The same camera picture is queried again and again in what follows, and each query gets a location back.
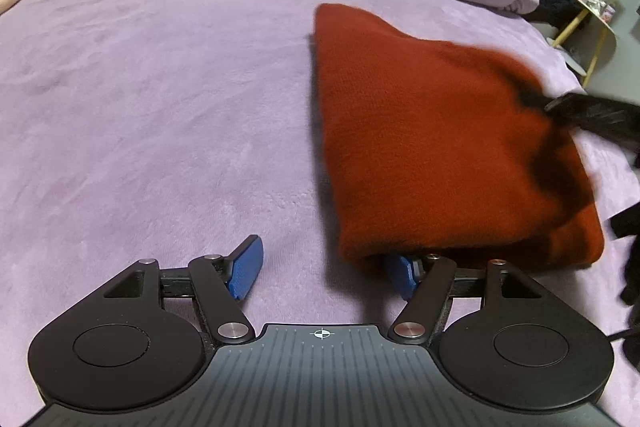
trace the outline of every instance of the yellow table leg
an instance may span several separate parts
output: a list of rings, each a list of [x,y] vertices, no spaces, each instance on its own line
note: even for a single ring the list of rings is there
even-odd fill
[[[582,87],[587,87],[589,81],[591,80],[591,75],[593,71],[596,69],[596,64],[598,63],[598,58],[600,57],[600,52],[602,51],[602,47],[604,46],[604,41],[607,38],[607,28],[603,27],[600,32],[600,38],[598,39],[598,43],[596,44],[596,51],[593,52],[593,58],[591,58],[591,64],[589,64],[589,69],[587,70],[587,76],[584,77],[584,81],[582,82]]]
[[[553,41],[553,43],[551,44],[552,47],[557,48],[558,46],[562,46],[562,44],[564,43],[565,40],[567,40],[569,38],[569,36],[571,36],[571,34],[575,31],[575,29],[578,27],[578,25],[584,20],[584,18],[590,13],[591,11],[588,8],[585,8],[584,10],[582,10],[580,12],[580,14],[574,19],[572,20],[569,25],[562,31],[562,33],[560,33],[557,37],[556,40]]]

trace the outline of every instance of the gray gripper base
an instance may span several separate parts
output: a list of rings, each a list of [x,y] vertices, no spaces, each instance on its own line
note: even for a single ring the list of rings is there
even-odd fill
[[[220,348],[165,402],[108,415],[51,405],[30,427],[615,425],[589,404],[551,415],[493,409],[451,385],[427,350],[394,344],[376,327],[269,325],[250,344]]]

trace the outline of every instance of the folded sweater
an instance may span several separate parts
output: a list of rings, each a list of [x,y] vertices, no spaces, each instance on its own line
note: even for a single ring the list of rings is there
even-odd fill
[[[342,5],[316,12],[324,158],[341,256],[428,250],[460,266],[586,265],[604,238],[569,132],[522,107],[542,91],[504,53],[425,41]]]

